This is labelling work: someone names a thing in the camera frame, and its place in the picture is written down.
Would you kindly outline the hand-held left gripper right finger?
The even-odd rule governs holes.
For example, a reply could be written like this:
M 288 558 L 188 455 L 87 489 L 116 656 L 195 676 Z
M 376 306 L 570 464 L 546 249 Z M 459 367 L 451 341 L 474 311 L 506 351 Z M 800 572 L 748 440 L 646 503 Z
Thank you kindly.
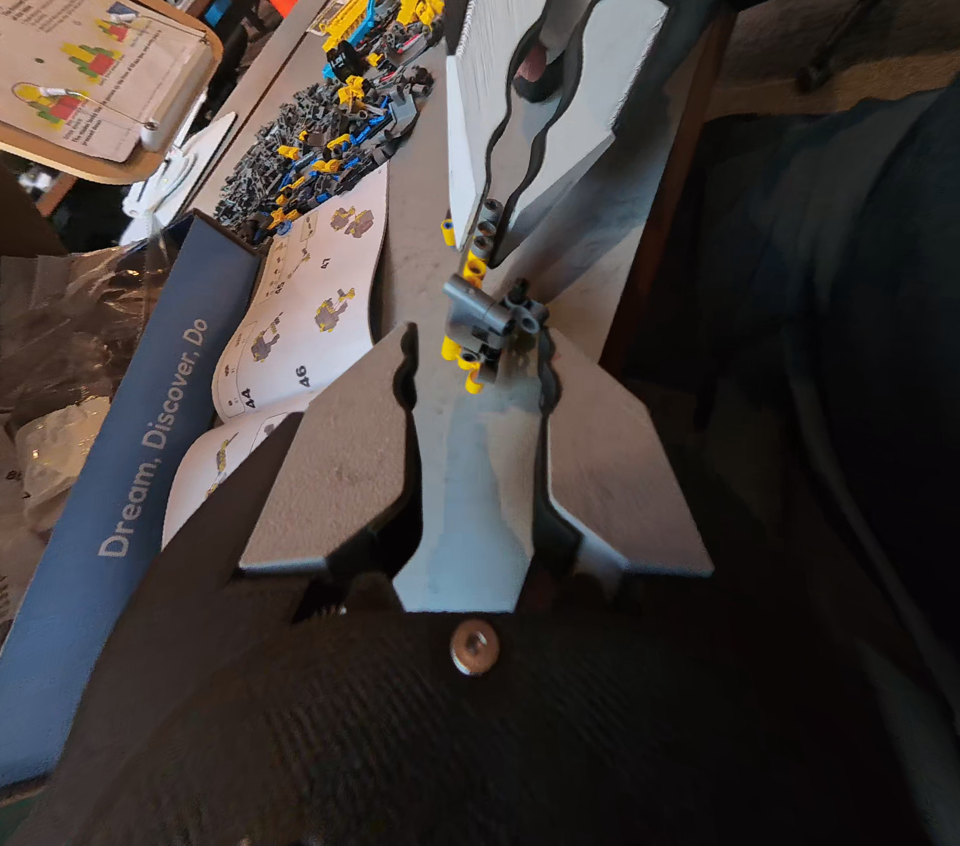
M 538 337 L 534 551 L 605 596 L 630 577 L 707 578 L 714 562 L 646 406 L 556 328 Z

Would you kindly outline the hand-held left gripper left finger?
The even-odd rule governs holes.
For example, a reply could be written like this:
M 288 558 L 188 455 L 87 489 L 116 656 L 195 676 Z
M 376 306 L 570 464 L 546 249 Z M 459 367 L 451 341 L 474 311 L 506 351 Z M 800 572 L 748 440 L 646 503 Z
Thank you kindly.
M 316 396 L 239 559 L 245 572 L 399 572 L 423 535 L 419 335 L 398 325 Z

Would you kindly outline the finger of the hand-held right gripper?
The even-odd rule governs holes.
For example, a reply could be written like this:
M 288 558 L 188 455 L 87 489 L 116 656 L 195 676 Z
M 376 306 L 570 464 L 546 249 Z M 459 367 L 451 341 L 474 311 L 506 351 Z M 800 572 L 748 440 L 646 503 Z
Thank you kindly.
M 515 60 L 539 31 L 549 0 L 468 0 L 462 32 L 446 58 L 447 163 L 453 247 L 469 235 L 491 182 L 490 159 L 511 114 Z
M 665 22 L 660 0 L 592 0 L 563 56 L 560 98 L 531 143 L 529 167 L 505 207 L 502 263 L 603 156 Z

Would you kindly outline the yellow grey brick assembly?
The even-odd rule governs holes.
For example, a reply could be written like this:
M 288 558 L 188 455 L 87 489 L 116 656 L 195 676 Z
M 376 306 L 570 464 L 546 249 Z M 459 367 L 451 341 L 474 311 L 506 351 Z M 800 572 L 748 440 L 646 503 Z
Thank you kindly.
M 440 355 L 462 371 L 471 395 L 496 381 L 504 350 L 541 333 L 549 317 L 548 307 L 531 297 L 525 278 L 517 278 L 499 299 L 484 288 L 504 215 L 498 201 L 480 204 L 458 270 L 442 288 L 449 306 Z

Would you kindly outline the grey desk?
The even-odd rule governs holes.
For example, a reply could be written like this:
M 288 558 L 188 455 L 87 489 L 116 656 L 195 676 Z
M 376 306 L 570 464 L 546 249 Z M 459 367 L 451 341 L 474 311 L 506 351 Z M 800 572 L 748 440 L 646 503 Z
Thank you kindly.
M 535 458 L 541 429 L 538 348 L 506 386 L 472 398 L 463 372 L 442 365 L 441 336 L 449 300 L 441 285 L 459 253 L 440 243 L 440 193 L 447 180 L 429 180 L 414 195 L 413 167 L 426 165 L 426 141 L 389 178 L 386 245 L 378 268 L 387 324 L 414 323 L 418 360 L 413 410 L 420 455 L 422 536 L 399 572 L 245 572 L 238 563 L 292 444 L 304 411 L 289 414 L 176 533 L 163 554 L 190 552 L 245 592 L 283 590 L 297 602 L 310 584 L 341 601 L 351 582 L 389 575 L 408 612 L 512 612 L 534 554 Z

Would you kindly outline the person's right hand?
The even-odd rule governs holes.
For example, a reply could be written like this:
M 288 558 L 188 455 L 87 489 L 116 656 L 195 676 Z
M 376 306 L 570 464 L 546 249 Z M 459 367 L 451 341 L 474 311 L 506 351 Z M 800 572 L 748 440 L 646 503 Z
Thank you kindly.
M 536 37 L 515 74 L 514 89 L 523 94 L 551 95 L 562 77 L 563 55 L 563 50 L 550 49 Z

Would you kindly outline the open instruction booklet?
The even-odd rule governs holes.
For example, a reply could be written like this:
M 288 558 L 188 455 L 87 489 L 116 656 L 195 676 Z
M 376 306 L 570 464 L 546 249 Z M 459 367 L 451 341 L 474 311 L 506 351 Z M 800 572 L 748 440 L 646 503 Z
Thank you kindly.
M 250 306 L 213 374 L 219 425 L 176 471 L 162 546 L 287 415 L 304 411 L 373 348 L 369 308 L 388 188 L 384 164 L 271 240 Z

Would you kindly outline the pile of loose brick pieces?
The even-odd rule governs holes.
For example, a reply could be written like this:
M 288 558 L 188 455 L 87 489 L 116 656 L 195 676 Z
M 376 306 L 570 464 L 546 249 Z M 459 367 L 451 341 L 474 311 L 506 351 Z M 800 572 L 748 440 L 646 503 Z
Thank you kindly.
M 258 130 L 214 219 L 261 245 L 384 165 L 433 92 L 433 74 L 416 60 L 445 21 L 446 0 L 328 0 L 308 28 L 324 50 L 320 80 Z

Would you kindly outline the blue cardboard box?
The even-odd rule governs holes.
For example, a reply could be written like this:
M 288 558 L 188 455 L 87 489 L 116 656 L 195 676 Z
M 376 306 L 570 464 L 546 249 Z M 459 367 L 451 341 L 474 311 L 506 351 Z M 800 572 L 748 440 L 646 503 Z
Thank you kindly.
M 52 772 L 120 614 L 161 551 L 176 471 L 260 258 L 193 213 L 172 271 L 2 646 L 2 787 Z

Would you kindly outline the person's body in black clothing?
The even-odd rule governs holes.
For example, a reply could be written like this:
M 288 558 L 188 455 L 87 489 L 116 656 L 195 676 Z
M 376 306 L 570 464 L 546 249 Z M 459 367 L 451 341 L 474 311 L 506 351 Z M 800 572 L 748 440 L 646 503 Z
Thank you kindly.
M 723 844 L 958 844 L 958 79 L 707 124 L 627 386 L 715 563 Z

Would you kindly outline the crumpled clear plastic bag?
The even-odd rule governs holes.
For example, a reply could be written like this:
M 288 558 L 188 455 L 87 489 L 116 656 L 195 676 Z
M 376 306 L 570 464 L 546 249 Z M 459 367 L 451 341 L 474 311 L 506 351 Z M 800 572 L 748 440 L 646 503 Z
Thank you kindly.
M 2 639 L 179 251 L 162 232 L 97 252 L 2 258 Z

